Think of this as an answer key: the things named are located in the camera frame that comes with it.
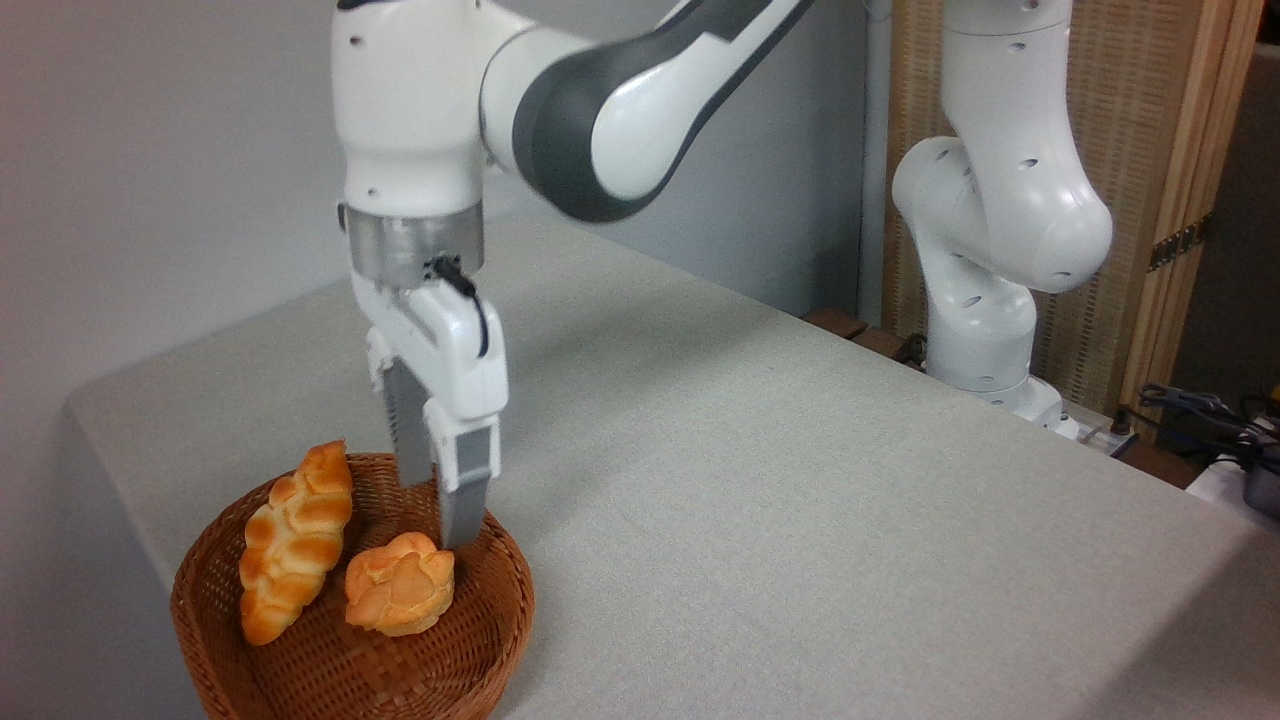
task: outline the braided bread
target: braided bread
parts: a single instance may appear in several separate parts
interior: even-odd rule
[[[308,450],[250,518],[239,562],[241,626],[250,644],[280,637],[320,594],[325,573],[342,555],[351,491],[346,443],[338,439]]]
[[[397,637],[421,633],[453,602],[453,552],[404,533],[347,565],[347,623]]]

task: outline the metal hinge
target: metal hinge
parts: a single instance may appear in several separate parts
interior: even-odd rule
[[[1147,272],[1151,273],[1158,270],[1183,255],[1187,255],[1193,247],[1208,240],[1212,219],[1213,213],[1210,213],[1190,225],[1187,225],[1185,228],[1157,242],[1156,246],[1151,249],[1151,263],[1147,265]]]

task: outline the table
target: table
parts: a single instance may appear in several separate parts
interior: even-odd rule
[[[538,588],[499,717],[1280,716],[1253,524],[581,229],[488,232],[490,509]],[[73,395],[163,578],[311,445],[389,448],[364,332],[334,286]]]

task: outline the bamboo blind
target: bamboo blind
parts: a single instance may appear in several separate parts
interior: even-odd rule
[[[1032,370],[1068,400],[1110,413],[1172,374],[1199,251],[1148,274],[1152,251],[1212,206],[1262,1],[1075,4],[1071,127],[1116,236],[1091,282],[1036,299]],[[938,92],[942,5],[895,3],[890,168],[915,142],[952,135]],[[884,325],[925,332],[919,260],[892,204],[887,215]]]

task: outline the white pole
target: white pole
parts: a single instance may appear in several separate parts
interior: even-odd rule
[[[863,129],[863,218],[858,259],[858,318],[879,325],[884,291],[884,188],[888,174],[890,59],[893,0],[867,9],[867,110]]]

